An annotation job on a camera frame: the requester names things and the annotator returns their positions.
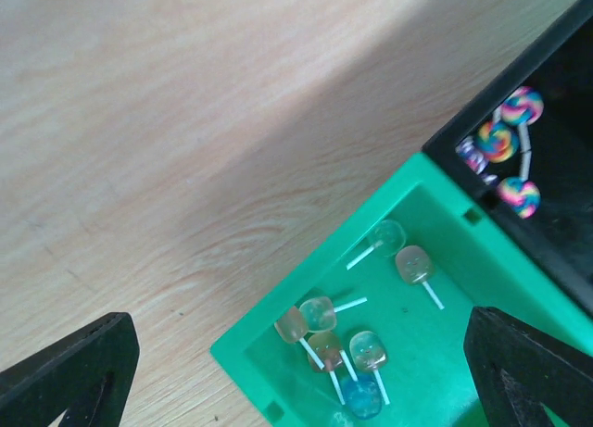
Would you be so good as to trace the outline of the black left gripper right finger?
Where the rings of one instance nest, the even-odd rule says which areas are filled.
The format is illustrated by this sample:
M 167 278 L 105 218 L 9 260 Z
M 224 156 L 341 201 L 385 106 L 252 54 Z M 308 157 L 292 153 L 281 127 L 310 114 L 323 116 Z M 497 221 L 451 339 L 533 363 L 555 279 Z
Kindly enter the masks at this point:
M 493 307 L 473 308 L 463 350 L 491 426 L 592 424 L 592 357 Z

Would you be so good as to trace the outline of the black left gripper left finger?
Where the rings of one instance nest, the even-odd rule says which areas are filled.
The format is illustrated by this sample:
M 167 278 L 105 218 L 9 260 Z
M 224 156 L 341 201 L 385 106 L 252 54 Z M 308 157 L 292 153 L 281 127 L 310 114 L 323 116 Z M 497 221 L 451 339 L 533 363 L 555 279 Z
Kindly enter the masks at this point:
M 110 312 L 1 372 L 1 424 L 118 426 L 140 346 L 127 312 Z

